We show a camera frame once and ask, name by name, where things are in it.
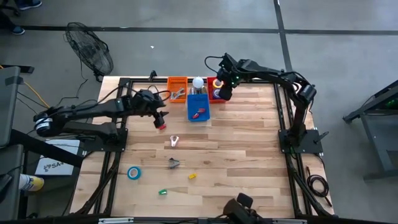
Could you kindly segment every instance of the blue tape roll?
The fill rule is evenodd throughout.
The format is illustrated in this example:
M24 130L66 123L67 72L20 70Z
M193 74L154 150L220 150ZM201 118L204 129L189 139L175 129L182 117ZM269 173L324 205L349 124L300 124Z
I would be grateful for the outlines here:
M137 174L135 176L131 175L131 171L135 170ZM141 176L141 170L139 167L130 167L130 169L127 171L127 176L131 180L137 180Z

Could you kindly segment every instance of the black chair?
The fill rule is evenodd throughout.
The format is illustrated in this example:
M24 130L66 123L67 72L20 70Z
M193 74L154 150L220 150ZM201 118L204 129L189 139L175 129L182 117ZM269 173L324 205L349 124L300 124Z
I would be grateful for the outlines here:
M15 7L11 7L11 6L6 6L8 3L8 0L3 0L3 2L0 4L0 10L1 9L7 9L7 10L11 10L12 13L14 13L15 16L20 16L21 13L19 12L19 10Z

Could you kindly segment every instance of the coiled cable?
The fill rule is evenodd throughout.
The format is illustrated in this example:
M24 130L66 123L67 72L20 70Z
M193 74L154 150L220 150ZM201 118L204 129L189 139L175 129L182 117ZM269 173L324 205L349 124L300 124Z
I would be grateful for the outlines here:
M328 205L330 207L332 207L333 205L331 204L330 200L327 198L327 196L329 194L328 182L325 180L325 178L323 178L320 175L316 175L316 174L311 175L310 168L308 166L307 166L307 172L308 172L308 178L307 178L308 188L311 190L311 192L315 196L324 198L326 200L326 202L328 203ZM319 192L313 188L313 184L315 183L315 181L319 181L322 184L322 186L323 186L322 192Z

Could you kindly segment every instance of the white light bulb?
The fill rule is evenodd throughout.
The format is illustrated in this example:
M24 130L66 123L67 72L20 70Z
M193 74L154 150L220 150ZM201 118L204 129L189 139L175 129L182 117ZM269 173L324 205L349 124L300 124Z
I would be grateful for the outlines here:
M193 87L195 87L196 89L201 89L202 87L203 87L203 84L204 84L205 82L203 81L203 79L202 78L200 78L200 77L196 77L196 78L194 78L193 80L192 80L192 85L193 85Z

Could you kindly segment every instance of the person's shoe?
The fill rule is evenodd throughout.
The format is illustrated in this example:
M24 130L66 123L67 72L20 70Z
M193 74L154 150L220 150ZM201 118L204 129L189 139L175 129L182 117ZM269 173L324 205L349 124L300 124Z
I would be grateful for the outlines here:
M39 7L42 4L43 4L42 1L33 0L32 4L18 4L18 8L19 8L19 10L23 11L23 10L26 10L26 9L32 9L32 8L35 8L35 7Z
M25 30L24 30L22 27L20 27L20 26L16 26L11 32L12 32L12 34L14 34L14 35L22 35L22 34L25 34Z

